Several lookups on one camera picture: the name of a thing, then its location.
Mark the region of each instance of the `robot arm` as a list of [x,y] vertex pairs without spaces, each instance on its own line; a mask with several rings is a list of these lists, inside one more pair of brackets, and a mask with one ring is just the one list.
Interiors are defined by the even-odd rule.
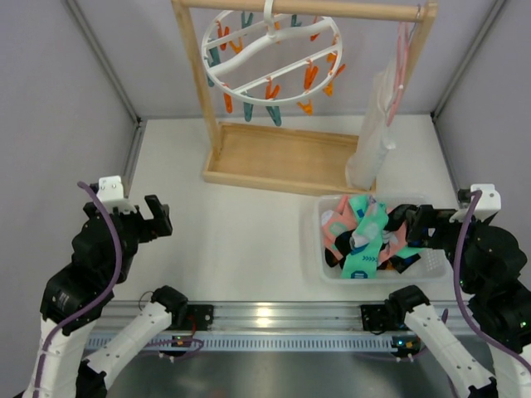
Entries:
[[169,286],[155,290],[151,302],[133,322],[81,363],[77,397],[105,396],[116,377],[153,337],[181,325],[187,304],[188,299]]
[[139,244],[173,231],[168,206],[145,197],[153,213],[145,220],[129,203],[120,177],[101,178],[90,189],[94,203],[83,208],[89,220],[72,241],[71,263],[46,284],[40,348],[30,385],[19,395],[24,398],[105,397],[127,362],[159,332],[178,326],[187,309],[185,296],[168,286],[158,289],[107,348],[81,362],[90,331],[113,298],[114,284],[127,279]]
[[[460,397],[529,397],[531,293],[518,281],[527,257],[514,236],[490,226],[500,209],[499,194],[493,185],[472,186],[469,191],[460,192],[459,198],[470,202],[470,192],[478,190],[483,195],[474,200],[475,208],[471,209],[474,217],[462,236],[461,222],[468,224],[466,209],[441,210],[429,205],[408,205],[396,215],[407,222],[410,246],[444,250],[448,260],[456,265],[455,287],[460,286],[473,295],[469,308],[480,330],[471,320],[467,322],[489,344],[497,381],[451,338],[437,318],[433,318],[435,313],[426,296],[416,286],[389,296],[387,316],[395,328],[405,324],[422,338],[451,378]],[[401,224],[401,220],[392,222]],[[456,252],[457,246],[462,253]]]
[[389,295],[385,309],[395,325],[406,325],[441,364],[460,398],[496,397],[494,375],[484,369],[442,322],[426,295],[407,286]]

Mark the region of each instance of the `plastic basket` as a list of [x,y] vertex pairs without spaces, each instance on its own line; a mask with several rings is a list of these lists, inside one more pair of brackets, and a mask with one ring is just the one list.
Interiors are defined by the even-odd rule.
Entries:
[[[342,195],[329,195],[320,197],[314,208],[314,235],[317,250],[317,265],[322,278],[332,284],[417,284],[422,282],[434,282],[444,278],[450,263],[445,257],[444,251],[426,249],[421,253],[421,259],[409,269],[399,274],[395,270],[379,270],[373,279],[341,279],[341,268],[337,265],[330,268],[324,258],[324,234],[321,228],[321,215],[327,210],[335,210]],[[382,201],[388,207],[395,207],[404,203],[422,205],[429,200],[422,195],[376,195],[378,201]]]

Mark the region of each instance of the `white table surface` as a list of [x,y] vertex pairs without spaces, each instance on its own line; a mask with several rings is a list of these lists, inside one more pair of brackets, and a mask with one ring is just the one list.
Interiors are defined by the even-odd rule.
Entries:
[[[362,119],[291,117],[283,127],[354,133]],[[433,206],[456,207],[430,117],[397,116],[392,128],[397,149],[378,176],[378,193],[423,194]],[[201,171],[208,150],[202,119],[148,122],[130,197],[147,218],[144,195],[168,203],[173,235],[140,246],[116,299],[139,299],[164,284],[193,301],[380,300],[403,287],[327,284],[319,276],[312,239],[316,197],[205,183]],[[433,300],[454,298],[450,273],[419,287]]]

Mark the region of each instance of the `wooden drying rack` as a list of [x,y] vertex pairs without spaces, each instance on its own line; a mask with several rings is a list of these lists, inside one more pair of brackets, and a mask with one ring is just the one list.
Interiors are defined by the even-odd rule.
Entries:
[[[344,170],[347,159],[358,146],[357,136],[252,124],[218,124],[216,121],[190,8],[263,12],[264,2],[172,0],[212,145],[203,170],[205,181],[308,195],[362,192],[347,186]],[[427,0],[423,7],[417,7],[327,0],[275,0],[273,12],[416,22],[407,62],[407,87],[435,21],[437,1]]]

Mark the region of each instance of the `teal sock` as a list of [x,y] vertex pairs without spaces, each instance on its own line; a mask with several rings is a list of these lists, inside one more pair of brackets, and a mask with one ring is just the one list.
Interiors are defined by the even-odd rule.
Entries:
[[351,198],[350,206],[359,217],[359,224],[352,234],[356,247],[347,255],[341,278],[375,278],[383,243],[382,231],[389,221],[386,206],[368,195]]
[[418,255],[419,253],[421,253],[424,249],[421,248],[421,247],[409,247],[409,246],[404,246],[402,247],[395,255],[397,255],[398,257],[402,258],[402,259],[408,259],[410,258],[412,255]]
[[378,255],[382,248],[382,237],[370,242],[362,251],[347,255],[341,278],[343,279],[372,279],[376,278]]

